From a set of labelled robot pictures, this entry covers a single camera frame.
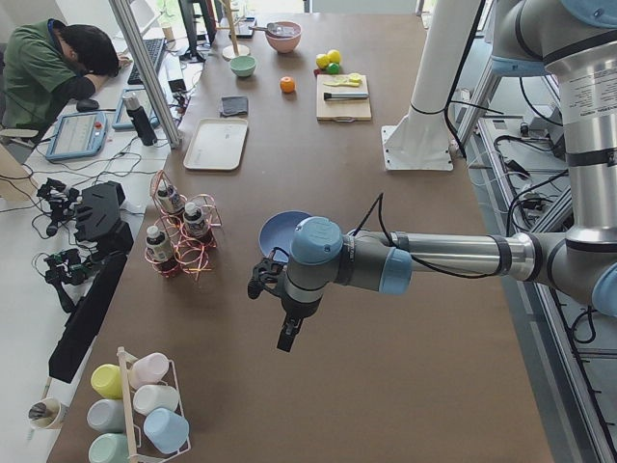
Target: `blue joint cap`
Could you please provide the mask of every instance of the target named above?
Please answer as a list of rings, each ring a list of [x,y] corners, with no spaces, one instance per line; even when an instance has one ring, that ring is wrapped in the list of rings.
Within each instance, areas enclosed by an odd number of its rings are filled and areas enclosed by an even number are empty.
[[[541,61],[514,60],[491,56],[491,68],[496,75],[504,77],[533,77],[536,75],[548,75]]]
[[[604,315],[617,316],[617,263],[606,270],[594,286],[591,304]]]
[[[385,294],[403,294],[412,279],[412,256],[406,251],[391,248],[389,250],[382,280],[379,282],[379,292]]]
[[[617,28],[615,0],[561,0],[572,16],[594,27]]]
[[[309,217],[296,226],[291,256],[304,265],[320,265],[336,259],[343,247],[343,234],[325,217]]]

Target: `brown table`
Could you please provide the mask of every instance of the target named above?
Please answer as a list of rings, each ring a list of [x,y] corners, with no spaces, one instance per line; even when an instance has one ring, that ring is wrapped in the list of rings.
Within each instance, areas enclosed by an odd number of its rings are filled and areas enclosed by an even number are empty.
[[[275,348],[278,300],[247,297],[260,259],[262,224],[305,210],[351,230],[380,192],[392,230],[483,234],[465,162],[454,172],[386,172],[380,129],[406,114],[425,32],[411,15],[298,14],[292,54],[256,33],[255,75],[236,79],[208,58],[182,123],[183,149],[222,96],[249,98],[249,134],[231,173],[187,172],[183,151],[166,165],[187,195],[216,199],[213,270],[165,280],[144,261],[144,222],[84,380],[49,457],[87,461],[96,433],[86,425],[98,397],[89,378],[114,363],[119,345],[176,363],[193,448],[182,462],[546,462],[552,461],[499,279],[465,281],[417,273],[404,296],[330,285],[290,354]],[[260,17],[265,24],[280,16]],[[215,50],[229,44],[219,32]],[[365,73],[373,119],[319,123],[314,57],[330,48],[343,69]],[[295,95],[279,78],[292,75]],[[376,229],[373,218],[368,225]]]

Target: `yellow cup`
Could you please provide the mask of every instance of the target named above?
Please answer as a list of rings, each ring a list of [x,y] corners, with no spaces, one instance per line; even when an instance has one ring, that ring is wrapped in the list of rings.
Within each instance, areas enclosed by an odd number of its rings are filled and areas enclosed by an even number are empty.
[[[105,364],[98,367],[90,378],[90,384],[103,398],[122,398],[120,367]]]

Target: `robotic arm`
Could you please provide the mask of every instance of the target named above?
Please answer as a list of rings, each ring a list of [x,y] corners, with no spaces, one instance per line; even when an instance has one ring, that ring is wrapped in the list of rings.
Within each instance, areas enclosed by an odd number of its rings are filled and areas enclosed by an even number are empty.
[[[447,18],[448,0],[437,8],[434,21]],[[427,42],[425,53],[431,49]],[[556,75],[575,224],[566,233],[510,237],[353,235],[327,218],[308,218],[294,233],[289,262],[272,253],[249,283],[251,298],[265,289],[282,300],[279,349],[291,349],[327,283],[401,294],[413,270],[509,275],[617,315],[617,3],[497,0],[493,67],[502,75]]]

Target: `person's hand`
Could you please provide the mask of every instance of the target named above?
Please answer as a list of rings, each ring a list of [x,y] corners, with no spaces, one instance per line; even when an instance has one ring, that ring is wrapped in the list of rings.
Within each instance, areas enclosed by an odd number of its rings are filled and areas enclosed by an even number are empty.
[[[133,63],[133,60],[131,60],[128,56],[122,55],[121,53],[118,54],[118,67],[119,67],[119,69],[124,69],[127,66],[130,66],[131,63]]]

